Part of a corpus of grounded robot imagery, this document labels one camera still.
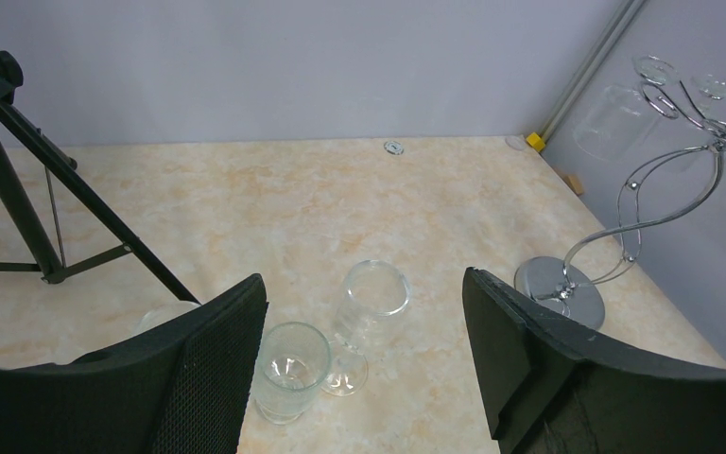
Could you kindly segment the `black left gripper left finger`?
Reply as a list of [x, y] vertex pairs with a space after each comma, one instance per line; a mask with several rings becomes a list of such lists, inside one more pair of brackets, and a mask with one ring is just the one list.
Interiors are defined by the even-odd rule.
[[71, 363], [0, 369], [0, 453], [234, 453], [267, 309], [255, 273]]

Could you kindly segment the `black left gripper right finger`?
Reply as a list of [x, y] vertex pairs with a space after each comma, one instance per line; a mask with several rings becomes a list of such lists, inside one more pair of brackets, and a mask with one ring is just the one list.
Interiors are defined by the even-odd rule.
[[726, 369], [646, 351], [466, 270], [462, 306], [504, 453], [726, 453]]

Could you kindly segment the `clear smooth wine glass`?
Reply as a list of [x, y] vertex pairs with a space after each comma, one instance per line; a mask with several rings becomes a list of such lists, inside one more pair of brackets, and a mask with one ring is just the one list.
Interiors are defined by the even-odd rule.
[[156, 326], [172, 321], [181, 315], [199, 308], [200, 304], [190, 301], [166, 303], [148, 311], [135, 325], [132, 336], [138, 336]]

